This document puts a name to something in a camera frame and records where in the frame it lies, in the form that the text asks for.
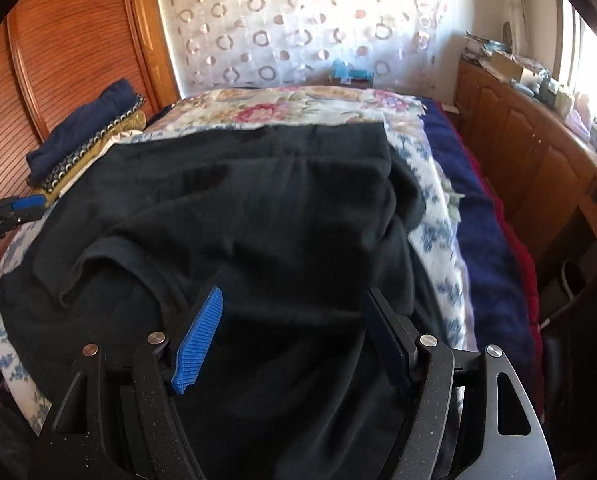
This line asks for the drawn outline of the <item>black printed t-shirt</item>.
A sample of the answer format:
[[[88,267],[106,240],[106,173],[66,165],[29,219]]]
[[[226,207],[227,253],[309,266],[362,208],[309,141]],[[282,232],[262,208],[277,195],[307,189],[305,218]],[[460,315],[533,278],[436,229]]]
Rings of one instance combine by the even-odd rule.
[[[379,122],[218,129],[122,144],[59,200],[0,312],[49,399],[77,352],[114,360],[224,295],[198,381],[177,406],[211,479],[374,479],[410,406],[361,314],[376,287],[446,332],[408,235],[425,204]]]

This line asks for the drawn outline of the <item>navy blue blanket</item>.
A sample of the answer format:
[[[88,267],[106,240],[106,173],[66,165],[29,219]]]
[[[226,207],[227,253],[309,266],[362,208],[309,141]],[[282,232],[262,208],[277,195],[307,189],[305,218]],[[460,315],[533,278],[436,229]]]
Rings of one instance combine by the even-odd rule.
[[[423,98],[423,129],[432,156],[461,194],[458,244],[467,264],[477,347],[498,344],[532,390],[536,354],[519,263],[477,162],[439,103]]]

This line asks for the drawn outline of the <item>mustard yellow folded garment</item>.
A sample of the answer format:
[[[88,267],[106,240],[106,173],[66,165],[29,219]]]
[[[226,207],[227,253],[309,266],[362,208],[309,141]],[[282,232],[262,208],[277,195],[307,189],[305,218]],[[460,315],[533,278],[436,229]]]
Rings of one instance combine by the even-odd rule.
[[[141,130],[126,131],[124,133],[119,133],[115,136],[112,136],[110,140],[103,144],[102,148],[96,148],[92,155],[87,155],[84,160],[78,162],[76,167],[66,175],[65,179],[61,181],[61,183],[52,193],[44,192],[40,188],[36,188],[36,191],[46,196],[47,204],[52,205],[59,198],[61,198],[80,177],[82,177],[87,169],[89,169],[99,158],[105,155],[115,143],[128,138],[128,136],[132,136],[134,133],[141,132],[144,128]]]

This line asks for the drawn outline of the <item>patterned navy folded garment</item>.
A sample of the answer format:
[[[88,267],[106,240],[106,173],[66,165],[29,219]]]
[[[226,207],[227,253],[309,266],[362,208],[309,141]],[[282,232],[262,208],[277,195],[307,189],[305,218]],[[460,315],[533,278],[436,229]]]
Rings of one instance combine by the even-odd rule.
[[[87,140],[82,142],[73,151],[63,156],[42,178],[34,188],[40,188],[44,192],[52,193],[66,175],[76,167],[78,162],[84,160],[87,155],[92,155],[96,148],[102,148],[106,141],[112,136],[131,130],[141,130],[146,127],[146,115],[142,112],[142,106],[146,99],[137,94],[135,103],[120,117],[109,122],[102,130],[93,133]]]

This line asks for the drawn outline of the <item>blue floral white bedsheet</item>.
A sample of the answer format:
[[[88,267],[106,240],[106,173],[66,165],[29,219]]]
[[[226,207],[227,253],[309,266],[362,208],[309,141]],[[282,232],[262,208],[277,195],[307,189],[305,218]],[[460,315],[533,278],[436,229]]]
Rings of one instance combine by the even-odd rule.
[[[387,140],[405,159],[417,178],[425,214],[408,235],[425,271],[431,278],[451,347],[475,350],[474,313],[469,291],[469,272],[461,255],[457,230],[459,209],[451,206],[451,180],[439,164],[439,156],[429,143],[429,132],[423,119],[431,113],[430,105],[413,100],[411,112],[388,110],[335,110],[332,104],[324,113],[313,117],[290,118],[290,125],[341,125],[345,119],[352,122],[381,122]],[[39,432],[51,408],[51,402],[40,392],[33,378],[22,364],[14,345],[10,343],[0,312],[0,372],[10,393],[33,432]]]

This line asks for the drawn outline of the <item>wooden slatted wardrobe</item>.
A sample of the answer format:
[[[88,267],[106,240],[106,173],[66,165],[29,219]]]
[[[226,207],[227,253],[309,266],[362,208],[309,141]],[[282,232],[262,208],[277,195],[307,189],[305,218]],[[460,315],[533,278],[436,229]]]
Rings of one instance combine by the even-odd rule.
[[[158,0],[18,0],[0,18],[0,198],[76,107],[125,78],[153,116],[179,98]]]

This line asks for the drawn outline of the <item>wooden sideboard cabinet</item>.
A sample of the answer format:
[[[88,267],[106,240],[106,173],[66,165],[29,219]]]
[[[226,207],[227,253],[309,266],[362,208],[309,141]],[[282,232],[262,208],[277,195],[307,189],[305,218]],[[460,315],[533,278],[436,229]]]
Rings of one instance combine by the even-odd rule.
[[[597,155],[545,105],[484,68],[458,65],[459,131],[534,260],[597,243]]]

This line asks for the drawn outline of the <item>white circle-pattern curtain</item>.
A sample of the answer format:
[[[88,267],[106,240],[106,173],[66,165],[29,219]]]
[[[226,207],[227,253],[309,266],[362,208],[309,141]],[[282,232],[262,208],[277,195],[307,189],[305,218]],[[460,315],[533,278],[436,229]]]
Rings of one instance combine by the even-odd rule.
[[[430,93],[474,0],[158,0],[183,96],[215,88],[324,84],[335,60],[373,85]]]

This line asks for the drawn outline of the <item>colourful floral bed cover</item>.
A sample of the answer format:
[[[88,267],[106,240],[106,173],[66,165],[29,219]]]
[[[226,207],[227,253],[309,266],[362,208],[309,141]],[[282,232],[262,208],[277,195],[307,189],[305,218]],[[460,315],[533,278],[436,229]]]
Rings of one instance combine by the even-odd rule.
[[[219,89],[177,103],[146,130],[231,125],[342,125],[382,122],[387,131],[422,136],[425,106],[413,96],[335,86]]]

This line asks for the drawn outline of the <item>cardboard box on sideboard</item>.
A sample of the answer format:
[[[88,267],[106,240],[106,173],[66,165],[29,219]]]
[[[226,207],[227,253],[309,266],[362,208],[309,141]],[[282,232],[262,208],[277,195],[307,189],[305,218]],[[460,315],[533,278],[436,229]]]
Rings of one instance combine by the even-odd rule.
[[[481,64],[501,80],[514,80],[519,84],[533,84],[543,76],[543,66],[515,54],[494,51]]]

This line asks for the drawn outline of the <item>light blue box on bed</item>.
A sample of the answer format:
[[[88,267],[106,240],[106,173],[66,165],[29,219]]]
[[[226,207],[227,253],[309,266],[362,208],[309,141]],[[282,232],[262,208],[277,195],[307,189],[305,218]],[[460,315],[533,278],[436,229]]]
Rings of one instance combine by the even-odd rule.
[[[342,60],[335,60],[330,68],[329,80],[331,84],[338,86],[370,88],[373,84],[373,72],[354,68]]]

